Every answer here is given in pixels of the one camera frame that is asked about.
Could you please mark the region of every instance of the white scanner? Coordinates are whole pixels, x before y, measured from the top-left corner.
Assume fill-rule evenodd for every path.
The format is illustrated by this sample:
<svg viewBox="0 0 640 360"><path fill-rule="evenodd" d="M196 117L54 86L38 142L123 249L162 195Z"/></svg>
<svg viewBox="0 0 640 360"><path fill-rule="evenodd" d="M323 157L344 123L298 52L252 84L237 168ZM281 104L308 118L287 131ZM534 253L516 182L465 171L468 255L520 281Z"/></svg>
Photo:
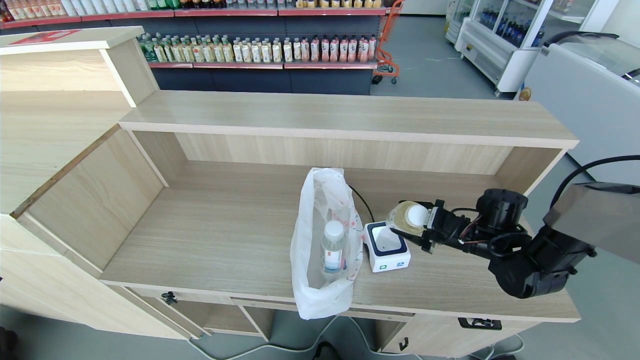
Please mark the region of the white scanner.
<svg viewBox="0 0 640 360"><path fill-rule="evenodd" d="M392 233L386 222L366 224L365 233L371 271L383 272L409 266L411 252L404 238Z"/></svg>

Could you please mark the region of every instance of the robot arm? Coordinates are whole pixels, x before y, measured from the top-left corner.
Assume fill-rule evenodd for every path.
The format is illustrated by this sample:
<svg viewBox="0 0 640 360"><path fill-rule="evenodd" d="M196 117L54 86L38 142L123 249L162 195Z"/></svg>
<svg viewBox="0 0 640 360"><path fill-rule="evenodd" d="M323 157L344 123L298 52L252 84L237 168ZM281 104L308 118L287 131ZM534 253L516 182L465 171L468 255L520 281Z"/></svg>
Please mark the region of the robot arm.
<svg viewBox="0 0 640 360"><path fill-rule="evenodd" d="M456 215L462 209L446 210L442 200L420 202L428 209L422 236L397 227L392 231L427 252L441 244L489 259L488 269L500 287L520 299L562 290L577 273L575 265L596 256L596 246L640 262L639 187L571 185L533 237L518 223L527 201L516 192L489 189L475 209L464 209L477 212L473 220Z"/></svg>

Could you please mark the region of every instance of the cabinet handle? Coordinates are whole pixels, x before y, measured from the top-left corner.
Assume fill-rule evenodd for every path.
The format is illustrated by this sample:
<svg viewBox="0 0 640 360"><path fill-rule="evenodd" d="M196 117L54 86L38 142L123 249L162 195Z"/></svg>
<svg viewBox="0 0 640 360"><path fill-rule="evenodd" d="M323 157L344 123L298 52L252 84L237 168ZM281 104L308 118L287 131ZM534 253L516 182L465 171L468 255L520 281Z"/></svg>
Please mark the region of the cabinet handle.
<svg viewBox="0 0 640 360"><path fill-rule="evenodd" d="M398 343L400 345L400 351L404 351L409 346L409 338L404 338L404 344Z"/></svg>
<svg viewBox="0 0 640 360"><path fill-rule="evenodd" d="M474 318L469 323L467 318L458 318L458 323L465 329L502 330L502 322L500 320Z"/></svg>
<svg viewBox="0 0 640 360"><path fill-rule="evenodd" d="M178 302L178 299L175 298L175 294L173 293L173 291L169 291L168 293L164 293L160 296L162 296L164 303L167 305L175 304Z"/></svg>

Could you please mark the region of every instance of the orange shopping cart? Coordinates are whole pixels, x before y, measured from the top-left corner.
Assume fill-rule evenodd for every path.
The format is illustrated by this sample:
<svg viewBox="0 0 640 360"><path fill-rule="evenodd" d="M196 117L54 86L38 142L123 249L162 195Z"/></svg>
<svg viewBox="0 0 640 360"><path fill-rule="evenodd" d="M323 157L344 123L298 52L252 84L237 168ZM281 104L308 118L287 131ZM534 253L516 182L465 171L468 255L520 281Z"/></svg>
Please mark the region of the orange shopping cart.
<svg viewBox="0 0 640 360"><path fill-rule="evenodd" d="M383 19L385 19L385 24L382 27L382 34L379 39L380 44L376 50L378 68L373 72L374 78L372 82L374 84L378 84L382 80L381 77L383 76L393 76L391 79L392 84L396 84L398 81L400 68L396 63L394 63L394 57L388 51L385 51L383 46L389 40L394 24L402 10L403 2L404 0L395 0L393 5L387 10L387 16L383 17Z"/></svg>

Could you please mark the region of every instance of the freezer lid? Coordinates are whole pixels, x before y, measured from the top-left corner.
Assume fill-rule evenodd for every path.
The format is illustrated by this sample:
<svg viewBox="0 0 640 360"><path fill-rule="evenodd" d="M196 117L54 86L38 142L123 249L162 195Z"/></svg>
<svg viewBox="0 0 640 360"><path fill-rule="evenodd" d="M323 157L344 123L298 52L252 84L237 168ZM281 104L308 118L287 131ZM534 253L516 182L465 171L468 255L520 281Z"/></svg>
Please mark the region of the freezer lid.
<svg viewBox="0 0 640 360"><path fill-rule="evenodd" d="M618 40L615 34L568 31L545 42L546 47L550 44L557 44L640 86L640 49Z"/></svg>

